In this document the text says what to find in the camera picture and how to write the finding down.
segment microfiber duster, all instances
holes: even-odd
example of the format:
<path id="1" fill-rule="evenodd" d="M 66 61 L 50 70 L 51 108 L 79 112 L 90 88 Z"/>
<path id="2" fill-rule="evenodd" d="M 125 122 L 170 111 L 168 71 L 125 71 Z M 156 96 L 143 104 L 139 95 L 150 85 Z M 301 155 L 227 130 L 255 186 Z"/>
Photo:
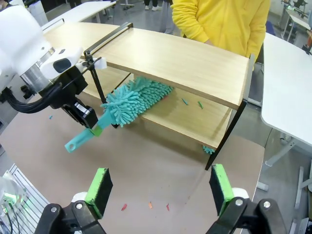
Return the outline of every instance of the microfiber duster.
<path id="1" fill-rule="evenodd" d="M 203 145 L 203 149 L 204 149 L 204 151 L 205 151 L 206 153 L 208 153 L 208 154 L 210 154 L 210 155 L 212 155 L 212 154 L 215 152 L 215 150 L 210 149 L 210 148 L 208 148 L 207 146 L 204 146 L 204 145 Z"/>
<path id="2" fill-rule="evenodd" d="M 111 124 L 125 124 L 133 122 L 138 115 L 150 109 L 155 103 L 160 101 L 173 90 L 173 87 L 162 84 L 145 77 L 137 77 L 133 81 L 122 85 L 109 94 L 107 103 L 102 104 L 104 114 L 97 122 L 97 129 L 105 129 Z M 90 129 L 85 129 L 81 134 L 69 141 L 65 148 L 68 152 L 73 152 L 82 144 L 93 138 L 95 133 Z"/>

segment lower shelf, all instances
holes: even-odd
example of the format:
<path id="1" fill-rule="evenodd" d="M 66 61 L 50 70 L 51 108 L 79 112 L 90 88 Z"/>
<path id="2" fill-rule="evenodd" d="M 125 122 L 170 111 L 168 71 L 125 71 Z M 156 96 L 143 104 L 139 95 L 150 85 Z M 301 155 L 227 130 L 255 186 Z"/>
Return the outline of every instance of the lower shelf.
<path id="1" fill-rule="evenodd" d="M 99 71 L 98 77 L 103 90 L 105 90 L 104 94 L 115 89 L 126 76 L 128 76 L 127 72 L 114 68 Z M 84 92 L 99 98 L 91 74 L 90 77 L 85 77 L 89 86 Z M 122 84 L 133 78 L 134 75 L 131 74 Z M 209 148 L 216 149 L 227 129 L 231 111 L 229 107 L 180 89 L 174 89 L 166 98 L 140 117 L 190 137 Z"/>

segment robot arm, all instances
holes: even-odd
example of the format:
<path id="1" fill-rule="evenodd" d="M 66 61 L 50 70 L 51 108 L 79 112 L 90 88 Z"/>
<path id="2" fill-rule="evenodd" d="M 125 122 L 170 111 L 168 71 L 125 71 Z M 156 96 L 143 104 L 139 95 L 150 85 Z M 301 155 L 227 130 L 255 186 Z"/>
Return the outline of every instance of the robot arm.
<path id="1" fill-rule="evenodd" d="M 74 120 L 87 128 L 93 128 L 98 118 L 95 111 L 85 106 L 76 95 L 87 82 L 81 74 L 84 67 L 106 68 L 106 61 L 99 59 L 90 65 L 76 66 L 83 49 L 55 49 L 44 38 L 39 24 L 22 6 L 12 6 L 0 12 L 4 36 L 0 37 L 0 93 L 17 111 L 35 113 L 47 106 L 62 108 Z M 19 75 L 32 94 L 42 98 L 26 104 L 15 99 L 6 87 L 13 75 Z"/>

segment green light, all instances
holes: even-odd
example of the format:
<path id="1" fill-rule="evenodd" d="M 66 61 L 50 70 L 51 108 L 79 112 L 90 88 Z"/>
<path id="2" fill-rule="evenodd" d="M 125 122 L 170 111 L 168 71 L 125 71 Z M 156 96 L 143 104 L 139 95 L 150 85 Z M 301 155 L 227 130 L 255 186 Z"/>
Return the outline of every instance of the green light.
<path id="1" fill-rule="evenodd" d="M 8 193 L 4 193 L 4 196 L 7 198 L 7 200 L 10 200 L 13 202 L 13 204 L 16 203 L 17 198 L 16 195 L 12 195 L 12 194 L 8 194 Z"/>

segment red scrap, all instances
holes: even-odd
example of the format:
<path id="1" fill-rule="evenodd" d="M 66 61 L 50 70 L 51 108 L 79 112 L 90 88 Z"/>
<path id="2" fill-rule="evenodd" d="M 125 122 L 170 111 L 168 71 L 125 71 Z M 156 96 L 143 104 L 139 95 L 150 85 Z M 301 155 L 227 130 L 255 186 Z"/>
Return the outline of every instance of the red scrap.
<path id="1" fill-rule="evenodd" d="M 127 208 L 127 204 L 124 204 L 121 211 L 124 211 Z"/>

